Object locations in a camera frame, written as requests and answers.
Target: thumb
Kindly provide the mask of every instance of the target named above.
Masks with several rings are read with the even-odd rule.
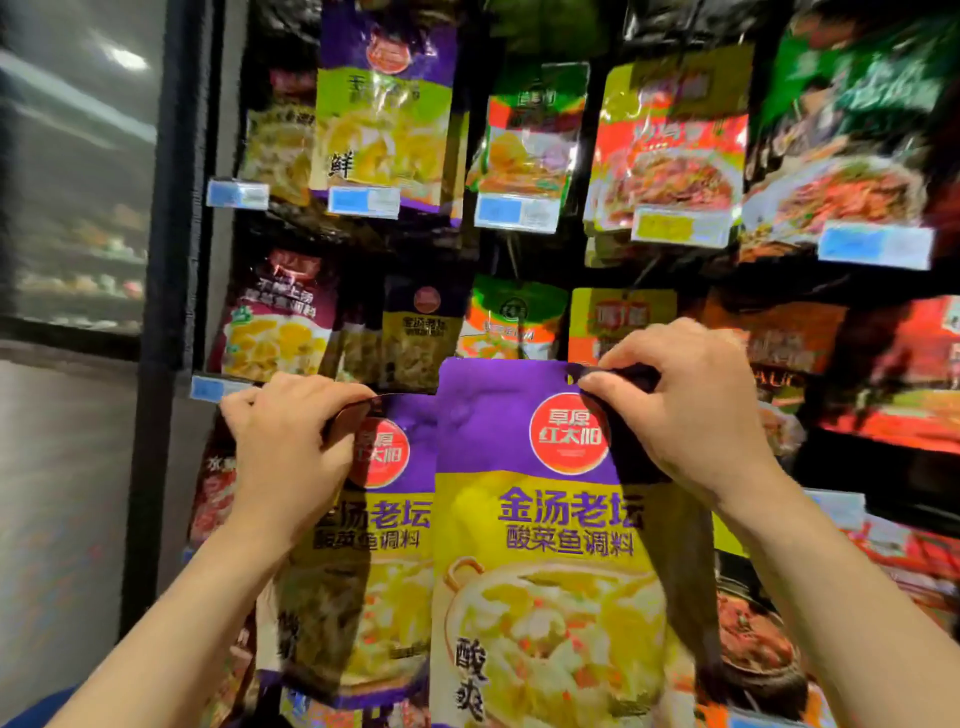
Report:
[[[577,382],[580,388],[598,397],[623,418],[642,442],[653,426],[658,394],[647,394],[632,382],[613,372],[590,372]]]

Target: purple seasoning packet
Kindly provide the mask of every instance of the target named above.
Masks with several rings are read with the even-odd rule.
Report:
[[[434,398],[394,395],[377,407],[356,433],[339,501],[275,582],[270,646],[284,684],[345,710],[421,690],[429,651]]]
[[[569,376],[441,368],[434,726],[662,714],[720,662],[709,510]]]

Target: seasoning packet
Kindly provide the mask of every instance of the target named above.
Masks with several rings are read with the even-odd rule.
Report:
[[[849,330],[819,425],[960,454],[960,297],[857,312]]]
[[[743,333],[754,370],[760,419],[770,448],[788,464],[806,439],[797,412],[807,378],[823,374],[847,309],[828,303],[795,302],[735,313],[712,291],[700,315],[707,328]]]
[[[477,276],[457,356],[555,359],[567,294],[543,283]]]
[[[384,389],[434,392],[444,359],[457,351],[468,289],[388,276],[383,306]]]
[[[857,31],[816,12],[787,29],[747,165],[741,262],[818,250],[828,231],[858,230],[851,223],[929,245],[923,170],[960,59],[960,20]]]
[[[306,207],[310,203],[310,165],[316,137],[313,73],[274,70],[274,98],[264,111],[247,113],[247,146],[238,177],[265,182],[275,200]]]
[[[588,234],[634,230],[637,239],[726,246],[743,193],[753,54],[751,45],[733,45],[610,72],[584,213]],[[644,219],[635,229],[638,209]],[[668,234],[678,220],[682,230]]]
[[[595,365],[631,331],[677,318],[677,292],[574,288],[567,359]]]
[[[324,6],[312,190],[376,185],[438,212],[457,60],[452,25],[400,37],[352,3]]]
[[[434,398],[384,397],[356,434],[339,502],[275,578],[264,649],[286,685],[332,708],[392,705],[425,682],[435,440]]]
[[[481,194],[559,200],[577,160],[588,63],[514,63],[487,105],[487,129],[467,187]]]
[[[235,447],[207,447],[194,496],[190,521],[190,544],[199,546],[225,522],[233,507],[236,483]]]
[[[336,291],[318,257],[274,248],[243,289],[211,355],[212,371],[252,381],[314,375],[336,315]]]
[[[442,368],[434,725],[687,725],[674,675],[719,664],[710,513],[574,366]]]

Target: yellow package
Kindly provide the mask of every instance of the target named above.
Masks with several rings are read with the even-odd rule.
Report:
[[[709,511],[569,367],[442,368],[435,726],[692,725],[689,676],[720,664]]]
[[[667,324],[675,318],[676,291],[575,288],[567,358],[593,366],[631,331]]]

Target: hand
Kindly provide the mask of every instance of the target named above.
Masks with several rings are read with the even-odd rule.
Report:
[[[353,461],[353,434],[374,393],[325,376],[277,373],[262,389],[220,403],[237,441],[237,485],[228,525],[277,543],[284,554],[333,507]],[[337,417],[328,442],[321,432]]]
[[[580,386],[612,406],[654,463],[705,505],[722,511],[783,477],[735,334],[678,319],[635,331],[600,359],[604,369],[637,363],[660,371],[652,394],[607,372],[584,376]]]

